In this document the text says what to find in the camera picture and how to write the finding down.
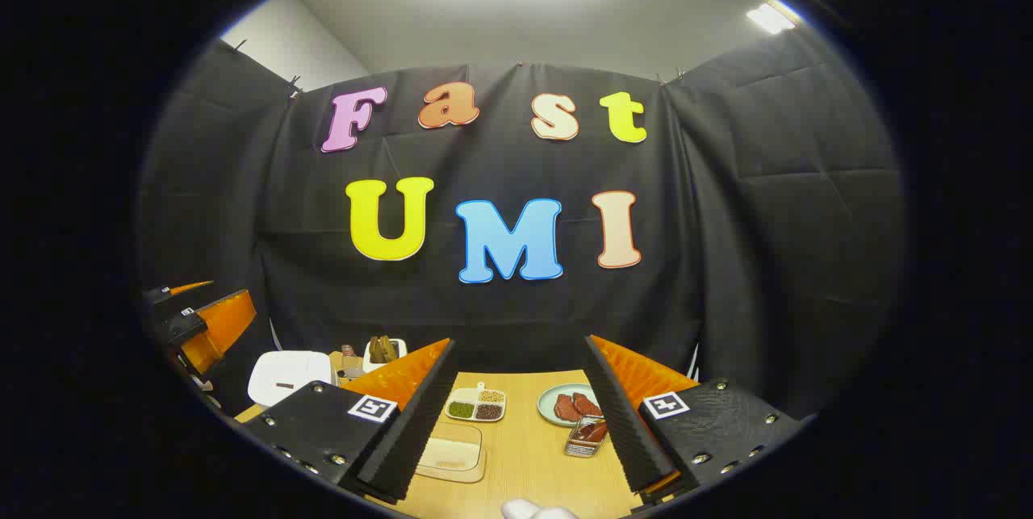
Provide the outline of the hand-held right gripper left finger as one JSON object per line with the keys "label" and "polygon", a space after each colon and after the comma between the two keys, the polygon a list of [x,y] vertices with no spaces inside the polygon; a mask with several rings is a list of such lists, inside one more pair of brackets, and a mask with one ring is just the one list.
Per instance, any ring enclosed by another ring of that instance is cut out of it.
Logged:
{"label": "hand-held right gripper left finger", "polygon": [[458,374],[444,338],[343,387],[309,381],[244,423],[275,458],[384,503],[406,498]]}

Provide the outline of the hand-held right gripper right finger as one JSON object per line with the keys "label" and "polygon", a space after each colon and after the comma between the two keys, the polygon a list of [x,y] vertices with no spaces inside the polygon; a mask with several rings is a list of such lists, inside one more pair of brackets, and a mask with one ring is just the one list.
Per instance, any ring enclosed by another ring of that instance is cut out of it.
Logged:
{"label": "hand-held right gripper right finger", "polygon": [[583,371],[629,489],[643,503],[712,489],[763,461],[808,424],[742,384],[698,383],[595,335],[584,338]]}

